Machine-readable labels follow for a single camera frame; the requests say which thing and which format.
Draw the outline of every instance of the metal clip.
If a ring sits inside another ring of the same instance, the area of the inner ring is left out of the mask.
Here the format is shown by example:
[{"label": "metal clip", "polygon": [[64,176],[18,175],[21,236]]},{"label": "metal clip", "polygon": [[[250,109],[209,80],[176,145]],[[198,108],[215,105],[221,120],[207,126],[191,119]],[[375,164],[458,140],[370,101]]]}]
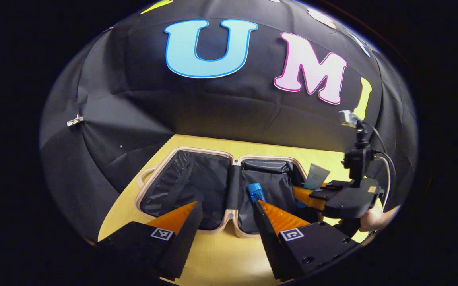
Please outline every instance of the metal clip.
[{"label": "metal clip", "polygon": [[77,114],[77,117],[76,117],[75,119],[72,119],[72,120],[70,120],[70,121],[67,122],[67,126],[71,126],[71,125],[77,124],[77,123],[79,123],[79,122],[81,122],[81,121],[84,121],[84,117],[79,116],[79,115]]}]

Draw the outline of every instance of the orange gripper pad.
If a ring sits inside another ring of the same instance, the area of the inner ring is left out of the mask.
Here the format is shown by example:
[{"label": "orange gripper pad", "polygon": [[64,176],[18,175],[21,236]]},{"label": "orange gripper pad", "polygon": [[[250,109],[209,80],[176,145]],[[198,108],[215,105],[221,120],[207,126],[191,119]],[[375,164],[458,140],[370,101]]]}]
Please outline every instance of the orange gripper pad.
[{"label": "orange gripper pad", "polygon": [[179,207],[176,210],[172,210],[167,214],[163,214],[154,220],[146,223],[148,226],[154,226],[155,228],[163,228],[164,230],[172,230],[174,234],[178,235],[180,229],[185,223],[190,212],[193,210],[197,201],[189,203],[183,207]]},{"label": "orange gripper pad", "polygon": [[259,200],[259,203],[262,206],[262,209],[268,216],[268,219],[275,230],[275,234],[278,235],[280,232],[284,230],[292,230],[293,228],[299,228],[301,226],[308,226],[310,223],[300,219],[295,215],[291,215],[290,213],[282,210],[278,207],[275,207],[269,203],[265,203],[262,200]]},{"label": "orange gripper pad", "polygon": [[312,190],[299,188],[293,186],[293,196],[295,199],[305,203],[308,207],[315,208],[316,210],[324,210],[324,203],[322,199],[315,199],[313,197],[309,197],[309,194]]}]

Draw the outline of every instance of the yellow table surface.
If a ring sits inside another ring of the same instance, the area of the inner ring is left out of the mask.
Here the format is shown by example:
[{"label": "yellow table surface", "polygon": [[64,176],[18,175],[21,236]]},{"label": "yellow table surface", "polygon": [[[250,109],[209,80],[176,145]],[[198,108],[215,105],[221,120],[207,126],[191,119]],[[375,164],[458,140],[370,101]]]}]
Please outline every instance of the yellow table surface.
[{"label": "yellow table surface", "polygon": [[[349,170],[340,163],[344,153],[304,148],[248,143],[186,135],[174,135],[142,170],[159,165],[165,157],[178,147],[196,147],[231,153],[235,159],[242,155],[272,155],[295,158],[309,173],[311,163],[330,170],[326,182],[349,181]],[[140,191],[135,177],[116,200],[105,217],[98,233],[98,241],[109,236],[131,221],[147,223],[149,218],[135,207],[135,198]],[[324,218],[330,225],[338,219]],[[367,232],[358,231],[353,240],[362,242]],[[229,222],[222,232],[215,235],[197,234],[192,243],[185,268],[180,279],[173,281],[181,286],[224,285],[278,285],[275,280],[260,238],[239,238],[234,225]]]}]

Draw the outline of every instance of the letter m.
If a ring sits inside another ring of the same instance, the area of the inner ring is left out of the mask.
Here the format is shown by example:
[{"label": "letter m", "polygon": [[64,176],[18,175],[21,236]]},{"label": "letter m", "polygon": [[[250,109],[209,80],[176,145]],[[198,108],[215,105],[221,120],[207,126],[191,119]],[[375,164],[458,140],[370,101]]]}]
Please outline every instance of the letter m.
[{"label": "letter m", "polygon": [[319,98],[327,103],[339,104],[340,88],[347,62],[338,54],[331,52],[319,63],[316,52],[308,40],[291,33],[282,33],[280,36],[287,42],[287,56],[282,75],[274,80],[275,86],[285,91],[300,91],[301,69],[308,94],[313,94],[326,79],[324,88],[319,91]]}]

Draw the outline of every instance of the blue letter u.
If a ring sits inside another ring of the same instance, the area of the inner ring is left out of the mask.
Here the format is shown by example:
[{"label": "blue letter u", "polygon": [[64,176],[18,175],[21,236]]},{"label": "blue letter u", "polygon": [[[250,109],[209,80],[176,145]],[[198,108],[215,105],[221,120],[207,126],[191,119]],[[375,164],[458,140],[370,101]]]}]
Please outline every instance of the blue letter u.
[{"label": "blue letter u", "polygon": [[193,78],[221,77],[239,70],[247,60],[250,32],[258,29],[258,25],[243,20],[224,20],[220,24],[229,29],[229,38],[225,56],[218,60],[204,60],[197,56],[199,31],[209,25],[208,21],[190,20],[165,28],[169,34],[165,49],[169,69]]}]

